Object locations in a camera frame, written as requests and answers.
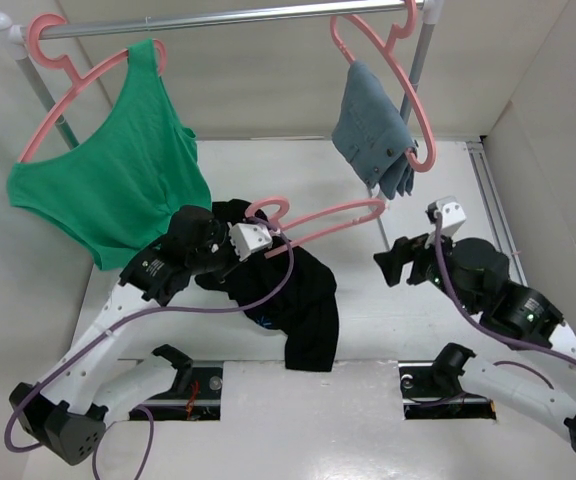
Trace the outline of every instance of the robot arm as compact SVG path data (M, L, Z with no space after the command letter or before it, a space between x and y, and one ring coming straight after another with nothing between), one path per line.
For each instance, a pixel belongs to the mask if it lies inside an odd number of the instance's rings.
M23 409L24 430L70 465L86 459L112 423L125 420L144 400L190 381L192 360L162 345L143 362L107 381L121 353L143 328L119 320L146 309L167 305L190 278L211 272L223 278L253 253L272 245L263 225L228 225L200 207L182 207L165 235L139 252L121 272L108 301L93 324L64 357L39 381L51 376L84 347L105 333L107 338L64 374L49 383ZM26 399L33 385L20 383L10 395L13 408Z
M453 243L450 236L465 221L453 197L431 204L426 213L433 224L441 215L440 238L434 234L402 237L389 252L376 254L386 283L397 285L403 266L412 262L409 285L433 283L457 302L460 313L475 328L539 366L561 391L525 382L456 344L447 345L433 362L435 381L450 385L454 394L483 395L527 415L570 442L576 452L573 330L544 295L510 281L508 258L489 242L467 238ZM439 253L445 262L443 272ZM446 272L448 281L444 282ZM479 324L469 317L478 313Z

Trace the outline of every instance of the folded gray-blue garment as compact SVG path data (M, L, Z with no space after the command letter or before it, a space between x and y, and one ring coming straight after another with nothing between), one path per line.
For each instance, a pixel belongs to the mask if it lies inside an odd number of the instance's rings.
M332 142L368 187L379 184L391 200L397 193L412 193L414 171L404 152L412 148L416 153L415 141L377 77L362 62L353 62L348 70Z

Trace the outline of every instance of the metal rod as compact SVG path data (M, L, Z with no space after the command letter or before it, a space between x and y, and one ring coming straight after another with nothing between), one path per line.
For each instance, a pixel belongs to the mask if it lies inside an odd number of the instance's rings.
M435 30L434 24L422 23L421 32L419 33L419 40L417 41L417 48L415 49L415 57L412 61L412 66L410 67L410 84L414 88L415 92L417 87L419 87L419 80L421 79L421 71L424 69L424 63L426 63L426 54L428 53L428 48L430 47L430 40L432 39L432 32ZM404 95L404 99L401 102L401 108L399 109L401 118L404 119L404 123L408 124L410 119L410 100L407 95Z
M417 8L423 8L424 0L416 0L416 4ZM114 33L153 32L158 30L284 20L288 18L347 15L351 13L376 13L405 9L406 4L404 0L355 0L349 2L234 10L231 12L205 13L199 15L146 17L139 20L118 22L89 22L74 25L58 25L46 28L40 38L49 40L54 38L110 35ZM22 27L21 34L25 39L25 27Z
M48 91L48 87L46 87L44 80L41 78L41 75L39 75L39 72L35 68L35 64L32 63L29 57L24 57L15 61L17 62L17 65L19 65L21 71L24 73L28 83L30 83L30 86L34 90L37 97L39 97L39 101L41 101L41 104L44 106L46 111L49 112L50 109L55 105L55 100L52 98L50 91ZM77 145L79 145L77 137L75 137L74 132L70 128L70 125L68 125L68 122L63 117L63 115L57 119L55 126L57 127L57 130L59 130L61 137L66 142L66 145L68 145L68 148L72 150Z

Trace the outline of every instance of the black garment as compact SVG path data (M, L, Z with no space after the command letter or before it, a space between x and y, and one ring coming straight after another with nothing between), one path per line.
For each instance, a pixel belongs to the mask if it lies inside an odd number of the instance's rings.
M216 218L241 222L250 205L244 200L215 202ZM262 211L256 216L267 220ZM282 245L281 239L274 246ZM270 293L286 275L288 254L267 259L257 252L218 283L211 274L197 275L197 285L206 290L227 292L231 300L247 305ZM293 249L295 264L284 288L257 308L244 312L264 328L281 329L288 335L284 350L286 368L309 372L329 372L337 350L339 314L332 271L301 247Z

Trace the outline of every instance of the red wire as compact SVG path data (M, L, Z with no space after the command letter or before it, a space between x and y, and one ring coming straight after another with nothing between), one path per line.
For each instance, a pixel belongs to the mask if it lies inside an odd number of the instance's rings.
M191 385L192 388L192 395L188 399L188 403L186 403L186 412L188 412L188 416L186 420L190 420L190 415L192 414L192 409L195 406L195 400L197 399L197 395L199 394L199 382L195 380Z

